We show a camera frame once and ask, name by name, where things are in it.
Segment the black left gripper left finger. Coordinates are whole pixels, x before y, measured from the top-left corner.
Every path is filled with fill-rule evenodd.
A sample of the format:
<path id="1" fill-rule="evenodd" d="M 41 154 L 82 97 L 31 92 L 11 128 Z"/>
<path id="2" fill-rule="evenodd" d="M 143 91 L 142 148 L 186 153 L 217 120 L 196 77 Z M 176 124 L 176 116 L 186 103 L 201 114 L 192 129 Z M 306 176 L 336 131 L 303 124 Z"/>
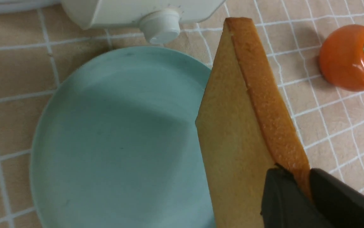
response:
<path id="1" fill-rule="evenodd" d="M 332 228 L 284 168 L 267 170 L 261 203 L 265 228 Z"/>

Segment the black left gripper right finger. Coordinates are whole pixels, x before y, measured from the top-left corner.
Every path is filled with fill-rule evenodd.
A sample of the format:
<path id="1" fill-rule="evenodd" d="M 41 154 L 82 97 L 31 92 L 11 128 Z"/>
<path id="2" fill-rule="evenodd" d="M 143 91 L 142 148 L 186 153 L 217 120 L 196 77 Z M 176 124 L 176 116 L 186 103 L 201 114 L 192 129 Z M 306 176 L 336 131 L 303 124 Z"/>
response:
<path id="1" fill-rule="evenodd" d="M 324 170 L 310 171 L 315 206 L 334 228 L 364 228 L 364 195 Z"/>

